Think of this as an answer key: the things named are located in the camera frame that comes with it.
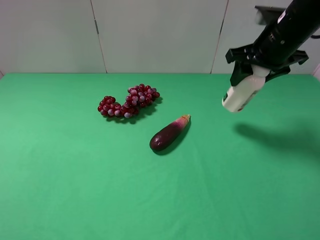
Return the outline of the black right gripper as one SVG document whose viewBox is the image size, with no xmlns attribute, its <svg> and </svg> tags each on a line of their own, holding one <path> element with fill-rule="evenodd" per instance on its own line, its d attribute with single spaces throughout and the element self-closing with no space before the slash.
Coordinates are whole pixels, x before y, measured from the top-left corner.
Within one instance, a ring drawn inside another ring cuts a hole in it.
<svg viewBox="0 0 320 240">
<path fill-rule="evenodd" d="M 291 72 L 289 66 L 298 63 L 304 64 L 308 60 L 305 51 L 298 50 L 297 44 L 262 43 L 249 44 L 227 51 L 225 58 L 231 64 L 234 63 L 230 78 L 230 85 L 237 86 L 242 80 L 253 75 L 253 65 L 269 70 L 265 82 L 288 75 Z"/>
</svg>

